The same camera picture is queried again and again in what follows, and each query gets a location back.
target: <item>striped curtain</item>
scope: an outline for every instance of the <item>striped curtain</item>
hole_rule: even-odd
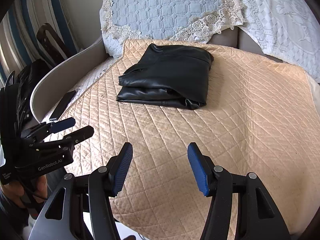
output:
[[[43,59],[55,67],[52,58],[36,39],[39,28],[49,23],[67,48],[74,55],[79,47],[72,35],[66,10],[61,0],[15,0],[0,23],[0,87],[8,75],[15,70],[18,74],[26,65]],[[48,35],[61,55],[67,57]]]

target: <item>silver screw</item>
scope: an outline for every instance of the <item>silver screw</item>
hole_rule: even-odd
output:
[[[98,171],[99,171],[100,173],[104,173],[104,172],[107,171],[107,167],[106,167],[106,166],[101,166],[100,168],[98,168]]]
[[[215,166],[213,169],[214,169],[214,171],[216,171],[216,172],[221,172],[221,171],[223,171],[223,168],[222,168],[221,166],[219,166],[219,165]]]
[[[257,174],[255,174],[254,172],[250,172],[249,173],[249,178],[250,179],[256,179],[257,178]]]
[[[72,178],[72,173],[67,173],[64,175],[64,179],[71,179]]]

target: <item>sofa armrest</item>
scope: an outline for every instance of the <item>sofa armrest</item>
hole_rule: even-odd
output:
[[[52,69],[31,94],[30,108],[35,119],[41,122],[65,93],[108,57],[101,36],[90,47]]]

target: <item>light blue quilted cover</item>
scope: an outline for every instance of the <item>light blue quilted cover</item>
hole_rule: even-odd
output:
[[[221,0],[112,0],[114,25],[129,25],[132,30],[154,39],[173,36],[193,17],[216,11]]]

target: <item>peach quilted blanket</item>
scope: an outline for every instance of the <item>peach quilted blanket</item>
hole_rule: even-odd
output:
[[[118,76],[152,42],[197,46],[214,56],[207,106],[190,111],[116,102]],[[123,57],[62,119],[68,117],[76,119],[73,130],[95,130],[76,146],[74,162],[66,167],[76,176],[105,165],[124,142],[132,143],[131,167],[111,206],[116,219],[149,239],[201,236],[210,198],[199,192],[188,163],[190,142],[229,172],[257,173],[291,233],[302,232],[320,206],[320,118],[300,67],[224,46],[127,40]]]

